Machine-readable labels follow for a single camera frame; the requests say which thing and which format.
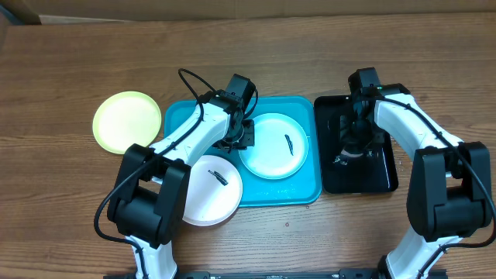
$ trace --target blue tray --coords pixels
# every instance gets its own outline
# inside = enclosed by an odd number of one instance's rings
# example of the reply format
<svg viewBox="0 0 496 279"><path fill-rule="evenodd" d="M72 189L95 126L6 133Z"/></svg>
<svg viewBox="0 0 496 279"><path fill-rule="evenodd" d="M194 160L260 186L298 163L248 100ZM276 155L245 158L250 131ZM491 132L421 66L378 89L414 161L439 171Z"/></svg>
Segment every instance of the blue tray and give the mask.
<svg viewBox="0 0 496 279"><path fill-rule="evenodd" d="M165 113L164 135L171 134L191 114L195 101L180 101L169 107ZM306 205L314 202L322 192L319 163L319 149L315 130L315 117L312 103L299 96L259 98L250 118L264 113L285 114L298 122L308 137L308 156L301 169L290 177L267 180L252 174L241 162L236 150L231 154L209 148L205 154L222 157L233 164L243 180L243 196L240 207Z"/></svg>

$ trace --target white plate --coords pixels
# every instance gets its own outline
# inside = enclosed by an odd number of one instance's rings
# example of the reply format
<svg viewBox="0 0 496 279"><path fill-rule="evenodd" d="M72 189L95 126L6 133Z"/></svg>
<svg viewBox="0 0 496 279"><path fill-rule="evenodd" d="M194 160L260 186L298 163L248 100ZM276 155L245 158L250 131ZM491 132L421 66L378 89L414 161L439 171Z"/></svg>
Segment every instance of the white plate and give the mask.
<svg viewBox="0 0 496 279"><path fill-rule="evenodd" d="M255 145L239 151L245 167L266 179L281 179L297 172L308 154L308 139L300 124L280 113L259 115L253 121ZM286 135L292 142L293 154Z"/></svg>
<svg viewBox="0 0 496 279"><path fill-rule="evenodd" d="M208 171L216 171L228 184L223 185ZM204 155L191 169L183 220L196 226L218 224L234 213L243 194L238 170L227 160Z"/></svg>

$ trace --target wood grain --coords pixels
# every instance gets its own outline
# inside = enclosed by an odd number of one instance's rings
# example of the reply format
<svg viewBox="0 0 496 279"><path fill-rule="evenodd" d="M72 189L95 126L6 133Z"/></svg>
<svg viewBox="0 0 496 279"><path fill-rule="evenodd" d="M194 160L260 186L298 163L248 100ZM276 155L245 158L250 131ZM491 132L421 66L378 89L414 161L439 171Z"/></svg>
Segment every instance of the wood grain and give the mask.
<svg viewBox="0 0 496 279"><path fill-rule="evenodd" d="M145 92L162 112L191 98L179 67L218 88L237 73L261 96L314 101L349 94L347 77L374 66L440 125L495 154L495 23L495 14L467 13L9 27L0 53L0 277L100 278L134 268L128 246L92 228L121 157L97 145L91 121L120 91ZM215 228L184 225L175 259L182 271L374 267L408 228L412 163L396 144L394 154L394 194L322 195L309 206L242 208ZM102 228L116 234L106 220ZM451 250L438 267L453 278L496 277L495 249Z"/></svg>

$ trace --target black plastic tray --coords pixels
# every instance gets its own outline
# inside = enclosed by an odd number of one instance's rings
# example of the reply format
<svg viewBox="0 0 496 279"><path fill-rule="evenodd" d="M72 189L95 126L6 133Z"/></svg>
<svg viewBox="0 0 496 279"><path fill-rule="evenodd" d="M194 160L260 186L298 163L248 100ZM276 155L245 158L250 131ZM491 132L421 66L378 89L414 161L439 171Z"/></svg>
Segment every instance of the black plastic tray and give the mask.
<svg viewBox="0 0 496 279"><path fill-rule="evenodd" d="M330 194L384 193L398 188L389 134L370 156L336 162L343 145L339 142L339 117L353 113L348 96L323 96L315 100L315 124L319 143L322 187Z"/></svg>

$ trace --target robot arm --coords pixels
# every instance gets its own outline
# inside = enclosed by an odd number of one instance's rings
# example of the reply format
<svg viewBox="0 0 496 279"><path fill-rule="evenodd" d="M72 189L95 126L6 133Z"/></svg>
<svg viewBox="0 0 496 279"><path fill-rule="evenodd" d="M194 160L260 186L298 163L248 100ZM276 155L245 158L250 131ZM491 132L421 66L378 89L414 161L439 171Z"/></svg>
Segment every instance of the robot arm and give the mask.
<svg viewBox="0 0 496 279"><path fill-rule="evenodd" d="M246 120L244 116L255 91L250 79L235 74L225 91L201 96L204 113L199 125L161 160L156 160L145 174L125 184L111 198L107 217L121 234L141 247L148 278L172 279L178 275L171 239L184 214L191 166L210 146L230 152L254 144L253 120ZM131 146L124 154L115 185L178 141L200 117L200 105L196 105L191 117L165 139L150 148ZM153 180L162 187L157 194L141 188L138 180ZM133 252L136 278L144 278L135 247Z"/></svg>
<svg viewBox="0 0 496 279"><path fill-rule="evenodd" d="M387 279L427 277L443 255L429 261L443 245L458 243L491 222L489 207L472 177L448 146L436 137L426 122L440 131L447 142L471 162L472 168L491 192L489 153L482 143L463 143L428 117L401 84L383 86L373 68L358 70L349 78L355 121L372 125L366 143L380 143L384 131L413 161L407 212L411 226L399 246L381 260L379 270ZM413 111L423 115L420 119ZM458 188L446 188L446 177L463 179ZM428 264L422 274L419 271Z"/></svg>

